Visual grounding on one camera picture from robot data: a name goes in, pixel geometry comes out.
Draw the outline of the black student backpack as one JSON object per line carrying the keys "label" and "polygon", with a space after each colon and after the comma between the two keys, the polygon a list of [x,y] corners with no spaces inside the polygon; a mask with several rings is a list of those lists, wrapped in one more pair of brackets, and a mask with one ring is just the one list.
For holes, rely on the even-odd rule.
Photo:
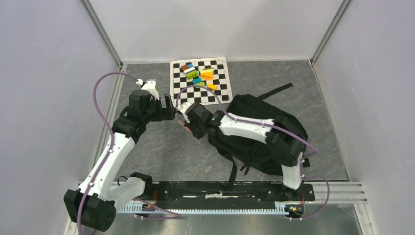
{"label": "black student backpack", "polygon": [[223,157],[240,160],[241,170],[282,176],[286,188],[299,190],[308,134],[296,117],[265,102],[290,87],[288,83],[260,96],[236,95],[225,113],[214,115],[220,126],[208,142]]}

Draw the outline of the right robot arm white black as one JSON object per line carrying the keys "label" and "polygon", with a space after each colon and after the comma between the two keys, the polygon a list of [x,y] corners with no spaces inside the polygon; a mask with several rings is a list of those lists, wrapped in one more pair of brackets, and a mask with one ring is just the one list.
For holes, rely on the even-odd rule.
{"label": "right robot arm white black", "polygon": [[185,102],[177,107],[193,136],[208,136],[209,143],[230,160],[239,159],[244,168],[281,175],[283,195],[295,200],[302,194],[302,159],[307,134],[295,118],[278,112],[266,117],[258,110],[242,114],[218,110],[211,113],[200,103]]}

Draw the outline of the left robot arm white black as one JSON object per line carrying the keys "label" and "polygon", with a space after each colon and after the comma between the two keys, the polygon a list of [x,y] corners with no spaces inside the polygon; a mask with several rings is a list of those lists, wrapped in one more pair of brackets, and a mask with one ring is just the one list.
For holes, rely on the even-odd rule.
{"label": "left robot arm white black", "polygon": [[112,225],[116,213],[139,196],[149,199],[154,193],[152,178],[132,173],[121,185],[112,188],[113,180],[127,155],[137,144],[150,122],[173,120],[176,109],[171,96],[164,95],[166,106],[155,92],[134,90],[129,104],[110,129],[110,138],[90,174],[76,190],[67,190],[64,203],[72,222],[101,232]]}

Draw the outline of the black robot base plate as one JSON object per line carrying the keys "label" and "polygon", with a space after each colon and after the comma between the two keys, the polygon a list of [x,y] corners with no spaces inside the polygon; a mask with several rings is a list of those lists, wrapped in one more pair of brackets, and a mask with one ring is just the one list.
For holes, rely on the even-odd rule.
{"label": "black robot base plate", "polygon": [[178,210],[272,209],[275,203],[316,199],[311,184],[294,192],[275,181],[236,181],[231,189],[221,181],[160,181],[146,186],[140,198]]}

